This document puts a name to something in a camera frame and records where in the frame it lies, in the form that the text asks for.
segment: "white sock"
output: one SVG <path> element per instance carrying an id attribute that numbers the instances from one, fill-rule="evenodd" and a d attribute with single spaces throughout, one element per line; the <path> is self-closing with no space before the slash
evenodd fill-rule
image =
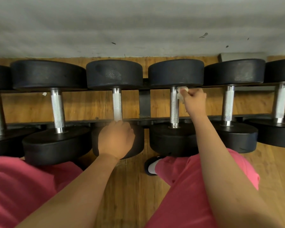
<path id="1" fill-rule="evenodd" d="M 156 166 L 156 164 L 159 162 L 159 160 L 161 160 L 161 159 L 158 159 L 157 161 L 155 161 L 155 162 L 153 162 L 152 164 L 149 165 L 149 167 L 148 167 L 148 172 L 149 172 L 150 174 L 157 174 L 157 173 L 155 172 L 155 166 Z"/>

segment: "wooden floor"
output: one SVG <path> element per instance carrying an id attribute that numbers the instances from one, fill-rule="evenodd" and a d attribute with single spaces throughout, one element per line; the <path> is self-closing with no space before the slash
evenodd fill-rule
<path id="1" fill-rule="evenodd" d="M 147 77 L 147 68 L 163 60 L 185 57 L 143 57 L 121 58 L 140 63 Z M 217 62 L 217 57 L 186 57 L 202 60 L 205 65 Z M 269 57 L 278 60 L 285 57 Z M 54 58 L 85 67 L 93 60 L 107 58 Z M 9 65 L 15 59 L 0 59 L 1 65 Z M 207 93 L 207 114 L 220 115 L 222 111 L 223 90 L 204 89 Z M 112 119 L 113 106 L 110 91 L 67 92 L 63 93 L 66 120 Z M 7 123 L 53 121 L 50 95 L 41 93 L 3 94 L 4 113 Z M 139 117 L 138 91 L 123 91 L 124 118 Z M 151 91 L 151 116 L 169 117 L 169 90 Z M 270 113 L 273 93 L 237 93 L 234 98 L 234 114 Z M 180 116 L 186 116 L 184 106 L 180 105 Z M 168 185 L 158 177 L 150 177 L 143 172 L 144 161 L 156 155 L 149 146 L 149 132 L 145 130 L 145 149 L 136 157 L 122 160 L 114 169 L 107 184 L 98 213 L 96 227 L 143 227 L 159 206 Z M 285 225 L 285 148 L 259 143 L 256 151 L 244 155 L 261 176 L 260 194 L 270 207 L 281 217 Z M 84 160 L 94 159 L 91 152 Z"/>

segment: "scuff mark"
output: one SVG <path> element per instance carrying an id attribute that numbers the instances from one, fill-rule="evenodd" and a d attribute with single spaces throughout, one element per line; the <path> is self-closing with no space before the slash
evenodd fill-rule
<path id="1" fill-rule="evenodd" d="M 199 38 L 205 38 L 208 35 L 208 33 L 205 33 L 203 36 L 200 36 Z"/>

